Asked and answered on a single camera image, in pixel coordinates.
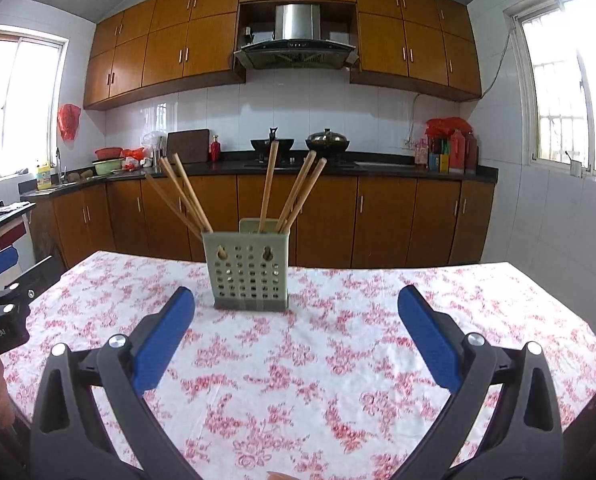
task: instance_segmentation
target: backsplash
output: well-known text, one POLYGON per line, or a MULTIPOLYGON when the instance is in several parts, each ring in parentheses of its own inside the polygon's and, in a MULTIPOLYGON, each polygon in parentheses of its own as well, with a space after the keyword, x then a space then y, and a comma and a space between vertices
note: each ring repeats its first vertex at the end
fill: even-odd
MULTIPOLYGON (((295 139, 304 150, 311 133, 330 128, 350 140, 349 150, 409 154, 413 92, 349 84, 347 70, 249 70, 241 85, 169 94, 106 112, 106 145, 135 148, 153 130, 175 132, 209 128, 223 151, 251 150, 270 127, 280 138, 295 139)), ((459 114, 459 105, 421 95, 415 101, 412 139, 425 121, 459 114)))

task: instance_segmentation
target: window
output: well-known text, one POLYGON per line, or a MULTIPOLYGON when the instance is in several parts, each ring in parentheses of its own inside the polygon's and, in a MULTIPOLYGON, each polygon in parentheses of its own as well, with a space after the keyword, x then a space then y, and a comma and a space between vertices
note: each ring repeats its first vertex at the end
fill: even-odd
POLYGON ((596 173, 596 0, 550 0, 515 18, 535 104, 532 157, 568 164, 568 153, 596 173))
POLYGON ((0 177, 52 160, 62 47, 0 32, 0 177))

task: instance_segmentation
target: floral tablecloth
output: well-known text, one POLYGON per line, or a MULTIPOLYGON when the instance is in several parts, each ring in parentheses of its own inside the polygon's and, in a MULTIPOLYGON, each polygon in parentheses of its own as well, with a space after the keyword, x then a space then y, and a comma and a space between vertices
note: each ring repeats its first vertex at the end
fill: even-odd
MULTIPOLYGON (((509 264, 441 269, 290 268, 283 314, 217 311, 204 264, 98 252, 31 303, 30 341, 3 357, 12 397, 31 415, 50 348, 100 346, 130 333, 179 285, 196 314, 145 400, 206 480, 387 480, 448 398, 397 314, 413 283, 464 332, 494 345, 546 352, 563 428, 596 393, 596 337, 587 324, 509 264)), ((135 462, 100 388, 118 453, 135 462)), ((497 390, 460 452, 475 452, 497 390)))

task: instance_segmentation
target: metal screw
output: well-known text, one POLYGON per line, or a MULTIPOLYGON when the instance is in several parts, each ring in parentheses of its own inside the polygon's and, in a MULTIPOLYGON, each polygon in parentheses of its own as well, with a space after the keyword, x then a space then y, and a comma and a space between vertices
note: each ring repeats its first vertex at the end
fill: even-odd
POLYGON ((66 345, 64 343, 58 343, 51 349, 51 353, 55 355, 55 357, 62 355, 66 352, 66 345))
POLYGON ((121 334, 112 335, 111 338, 109 339, 109 346, 111 348, 120 348, 120 347, 124 346, 124 344, 126 342, 127 342, 127 338, 124 335, 121 335, 121 334))
POLYGON ((483 346, 485 344, 485 338, 480 334, 471 333, 467 336, 467 342, 472 346, 483 346))
POLYGON ((542 347, 536 341, 529 341, 527 343, 527 350, 534 355, 540 355, 542 353, 542 347))

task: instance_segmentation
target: wooden chopstick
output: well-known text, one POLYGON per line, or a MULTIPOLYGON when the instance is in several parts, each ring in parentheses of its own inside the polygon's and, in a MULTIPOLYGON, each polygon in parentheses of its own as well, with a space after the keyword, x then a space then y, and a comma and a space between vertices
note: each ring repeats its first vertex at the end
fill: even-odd
POLYGON ((271 143, 271 150, 269 151, 269 164, 267 165, 267 177, 265 178, 265 190, 262 193, 262 208, 260 209, 260 223, 258 224, 258 232, 261 233, 265 228, 267 220, 267 209, 269 207, 269 196, 271 195, 271 182, 273 181, 273 170, 275 169, 275 158, 278 155, 278 145, 280 143, 274 140, 271 143))
POLYGON ((283 234, 288 234, 289 231, 291 230, 291 226, 293 225, 296 218, 298 217, 298 214, 300 213, 300 209, 302 209, 302 206, 307 201, 307 197, 309 196, 309 193, 311 193, 311 190, 316 185, 316 180, 318 180, 318 177, 320 176, 320 173, 322 173, 322 170, 324 169, 326 163, 327 163, 327 160, 323 157, 316 164, 316 169, 313 170, 313 173, 311 174, 311 177, 309 178, 307 185, 304 187, 304 190, 300 193, 300 196, 298 197, 298 201, 296 202, 296 205, 293 208, 293 211, 289 215, 289 218, 287 218, 286 224, 284 225, 283 230, 282 230, 283 234))
POLYGON ((169 209, 171 209, 171 211, 173 211, 173 213, 175 214, 175 216, 177 216, 186 226, 187 229, 189 231, 191 231, 191 233, 198 238, 198 240, 203 241, 203 237, 201 236, 200 232, 198 231, 198 228, 195 226, 195 224, 193 224, 193 222, 191 222, 185 215, 183 215, 177 208, 177 206, 175 206, 175 204, 171 201, 171 199, 167 196, 166 192, 164 189, 162 189, 159 184, 156 182, 156 179, 153 178, 151 175, 146 174, 146 181, 151 184, 151 186, 153 187, 153 189, 156 190, 156 193, 158 193, 160 195, 160 198, 165 202, 165 204, 167 204, 169 206, 169 209))
POLYGON ((304 180, 306 179, 307 174, 309 173, 309 170, 311 169, 311 165, 313 164, 313 161, 315 160, 315 158, 316 158, 316 152, 314 152, 313 150, 310 150, 310 152, 307 154, 306 158, 304 159, 304 161, 302 163, 302 167, 300 168, 298 176, 296 177, 296 181, 293 183, 291 192, 289 193, 289 196, 287 197, 287 202, 284 203, 283 212, 280 213, 280 217, 278 218, 278 223, 275 225, 275 232, 279 233, 283 230, 284 221, 286 221, 287 216, 289 216, 289 212, 291 211, 291 206, 293 206, 293 203, 295 202, 296 197, 298 196, 298 193, 300 192, 300 188, 302 187, 302 184, 304 183, 304 180))
POLYGON ((209 219, 207 218, 207 216, 204 214, 203 206, 202 206, 202 204, 200 204, 200 200, 198 200, 198 196, 195 194, 193 186, 191 185, 191 182, 189 181, 189 177, 187 176, 187 172, 185 171, 185 168, 182 167, 182 162, 180 161, 180 157, 178 156, 177 153, 174 153, 174 161, 178 167, 178 170, 180 171, 180 175, 182 176, 182 181, 185 183, 185 187, 187 188, 187 193, 189 194, 189 197, 191 198, 191 204, 193 204, 193 207, 194 207, 193 213, 195 213, 198 218, 198 224, 201 226, 204 226, 204 230, 207 233, 212 233, 213 228, 211 227, 211 223, 209 222, 209 219))
POLYGON ((160 159, 160 163, 161 163, 162 167, 164 168, 165 173, 173 181, 174 187, 177 190, 178 195, 180 195, 180 199, 185 204, 185 207, 187 208, 188 211, 191 211, 191 216, 193 217, 193 220, 195 220, 195 222, 197 224, 196 230, 201 232, 203 230, 203 225, 202 225, 202 223, 198 222, 198 219, 194 216, 195 211, 193 209, 193 205, 191 205, 191 202, 189 202, 189 199, 185 195, 185 192, 180 187, 180 184, 178 184, 177 177, 175 176, 175 172, 174 172, 173 168, 171 167, 171 164, 169 163, 169 161, 167 160, 167 158, 165 156, 160 159))

